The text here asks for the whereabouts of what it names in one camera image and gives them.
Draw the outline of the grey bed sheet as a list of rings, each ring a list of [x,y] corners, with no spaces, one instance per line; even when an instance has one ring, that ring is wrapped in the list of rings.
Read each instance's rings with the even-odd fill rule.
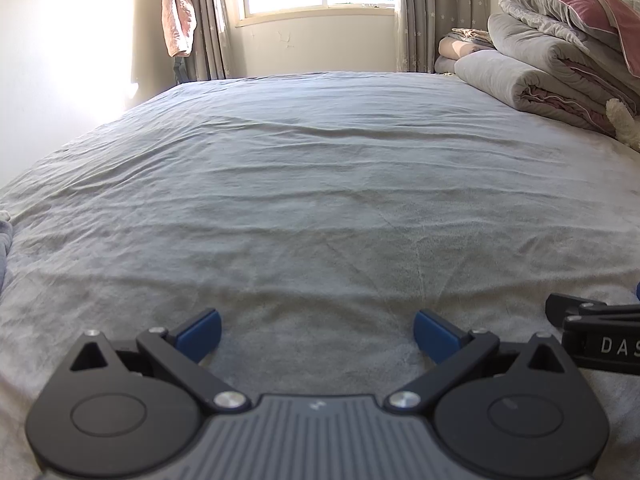
[[[249,396],[375,393],[427,370],[416,310],[523,341],[552,292],[639,281],[639,156],[456,77],[182,84],[5,186],[1,474],[88,328],[128,339],[205,308],[208,361]]]

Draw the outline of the pink hanging cloth bag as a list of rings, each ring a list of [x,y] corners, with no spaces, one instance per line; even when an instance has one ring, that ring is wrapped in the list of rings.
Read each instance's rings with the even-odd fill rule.
[[[187,58],[193,48],[198,21],[191,0],[162,0],[162,27],[171,58]]]

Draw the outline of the grey folded garment pile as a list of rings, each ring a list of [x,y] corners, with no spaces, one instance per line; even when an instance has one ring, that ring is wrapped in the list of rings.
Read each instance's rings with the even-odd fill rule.
[[[0,210],[0,289],[3,287],[6,276],[6,260],[13,240],[13,226],[11,216],[6,210]]]

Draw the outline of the grey right window curtain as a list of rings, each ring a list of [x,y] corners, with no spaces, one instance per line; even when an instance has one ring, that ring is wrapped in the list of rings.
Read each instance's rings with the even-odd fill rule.
[[[490,0],[395,0],[396,70],[433,73],[439,41],[454,28],[484,29]]]

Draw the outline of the upper folded grey quilt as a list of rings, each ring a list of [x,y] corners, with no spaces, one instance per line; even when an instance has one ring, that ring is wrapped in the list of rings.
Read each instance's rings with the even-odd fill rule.
[[[488,18],[488,32],[500,53],[543,70],[593,102],[618,99],[630,114],[638,113],[639,79],[628,72],[623,55],[605,47],[579,49],[505,13]]]

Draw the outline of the grey left window curtain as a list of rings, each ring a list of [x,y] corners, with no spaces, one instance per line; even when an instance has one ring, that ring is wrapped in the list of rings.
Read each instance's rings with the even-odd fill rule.
[[[191,0],[195,27],[189,56],[174,62],[177,84],[232,76],[231,35],[226,0]]]

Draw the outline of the lower folded grey quilt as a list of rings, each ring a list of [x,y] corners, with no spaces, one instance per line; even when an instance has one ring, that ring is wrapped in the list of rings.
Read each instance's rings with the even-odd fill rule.
[[[467,84],[514,110],[615,136],[603,105],[543,70],[496,50],[478,51],[460,58],[454,64],[454,72]]]

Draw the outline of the white plush toy dog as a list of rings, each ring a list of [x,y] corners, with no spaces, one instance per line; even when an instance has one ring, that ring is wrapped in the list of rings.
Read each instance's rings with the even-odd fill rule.
[[[615,129],[615,137],[620,143],[640,151],[640,122],[638,116],[632,116],[623,102],[610,99],[606,102],[606,117]]]

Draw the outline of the grey window curtain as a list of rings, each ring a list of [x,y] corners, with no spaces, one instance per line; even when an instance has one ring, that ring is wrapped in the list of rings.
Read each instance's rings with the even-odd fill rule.
[[[454,28],[484,29],[490,0],[395,0],[396,70],[433,73],[439,41]]]
[[[174,62],[177,84],[232,76],[231,35],[226,0],[191,0],[195,27],[189,56]]]

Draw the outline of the folded grey quilt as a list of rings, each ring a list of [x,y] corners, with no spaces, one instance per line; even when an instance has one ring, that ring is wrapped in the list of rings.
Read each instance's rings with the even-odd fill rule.
[[[460,58],[454,64],[454,72],[467,84],[514,110],[615,136],[603,105],[543,70],[496,50],[478,51]]]
[[[543,70],[593,102],[618,99],[630,114],[638,113],[639,79],[628,72],[623,55],[605,47],[579,49],[505,13],[488,18],[488,32],[500,53]]]

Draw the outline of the light grey patterned quilt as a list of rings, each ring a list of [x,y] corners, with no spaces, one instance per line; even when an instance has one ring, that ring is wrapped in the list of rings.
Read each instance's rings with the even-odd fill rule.
[[[579,49],[587,50],[588,48],[605,47],[614,53],[623,53],[620,40],[617,39],[617,36],[604,35],[605,41],[601,41],[600,38],[602,34],[597,37],[590,36],[582,30],[575,28],[573,25],[567,25],[555,18],[538,14],[510,0],[500,0],[499,8],[503,13],[510,15],[511,18],[516,18],[530,28],[537,29],[538,32],[542,32],[543,34],[568,41]]]

